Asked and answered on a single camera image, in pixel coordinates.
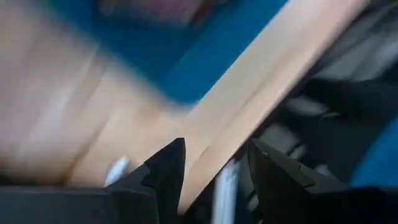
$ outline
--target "wood grain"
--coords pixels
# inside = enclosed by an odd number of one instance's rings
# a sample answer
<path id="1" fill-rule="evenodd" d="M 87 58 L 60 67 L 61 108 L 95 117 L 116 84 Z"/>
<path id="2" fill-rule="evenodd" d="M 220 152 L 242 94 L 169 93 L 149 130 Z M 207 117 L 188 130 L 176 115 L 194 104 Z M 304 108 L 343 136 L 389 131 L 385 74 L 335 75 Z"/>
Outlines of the wood grain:
<path id="1" fill-rule="evenodd" d="M 184 137 L 184 212 L 365 3 L 290 0 L 191 108 L 163 98 L 67 24 L 2 7 L 0 168 L 101 187 L 121 156 L 134 169 Z"/>

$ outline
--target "blue fabric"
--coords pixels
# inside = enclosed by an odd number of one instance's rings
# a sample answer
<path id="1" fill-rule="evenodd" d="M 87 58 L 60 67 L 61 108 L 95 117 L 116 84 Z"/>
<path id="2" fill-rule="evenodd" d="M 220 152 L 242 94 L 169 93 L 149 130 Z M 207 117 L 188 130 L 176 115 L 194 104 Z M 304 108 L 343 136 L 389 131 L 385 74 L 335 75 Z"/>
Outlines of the blue fabric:
<path id="1" fill-rule="evenodd" d="M 105 20 L 95 13 L 95 0 L 43 2 L 138 69 L 167 96 L 194 103 L 217 82 L 286 1 L 232 0 L 199 29 Z"/>
<path id="2" fill-rule="evenodd" d="M 354 172 L 352 187 L 398 187 L 398 119 L 366 153 Z"/>

